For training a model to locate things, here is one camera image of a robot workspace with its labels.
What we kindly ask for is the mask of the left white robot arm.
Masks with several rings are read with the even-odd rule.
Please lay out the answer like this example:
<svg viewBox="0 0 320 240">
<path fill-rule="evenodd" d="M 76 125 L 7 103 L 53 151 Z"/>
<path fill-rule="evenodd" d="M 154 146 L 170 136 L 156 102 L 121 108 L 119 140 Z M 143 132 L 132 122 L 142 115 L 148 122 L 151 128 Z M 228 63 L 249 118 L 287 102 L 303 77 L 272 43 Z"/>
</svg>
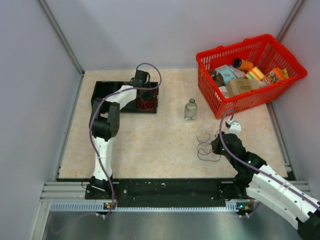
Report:
<svg viewBox="0 0 320 240">
<path fill-rule="evenodd" d="M 129 81 L 97 81 L 91 97 L 89 126 L 94 146 L 95 167 L 91 185 L 102 198 L 109 198 L 114 187 L 109 183 L 113 141 L 120 129 L 120 113 L 155 114 L 158 107 L 157 82 L 150 74 L 137 70 Z"/>
</svg>

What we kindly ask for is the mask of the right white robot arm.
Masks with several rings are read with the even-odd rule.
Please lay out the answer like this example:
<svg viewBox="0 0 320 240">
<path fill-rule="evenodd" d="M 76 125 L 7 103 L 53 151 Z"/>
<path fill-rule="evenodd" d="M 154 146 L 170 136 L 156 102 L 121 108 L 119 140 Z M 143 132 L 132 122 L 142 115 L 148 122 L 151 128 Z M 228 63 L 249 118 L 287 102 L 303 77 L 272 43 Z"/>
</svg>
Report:
<svg viewBox="0 0 320 240">
<path fill-rule="evenodd" d="M 233 192 L 259 201 L 283 217 L 303 240 L 320 238 L 320 202 L 285 180 L 264 159 L 247 151 L 236 134 L 223 132 L 211 142 L 237 174 Z"/>
</svg>

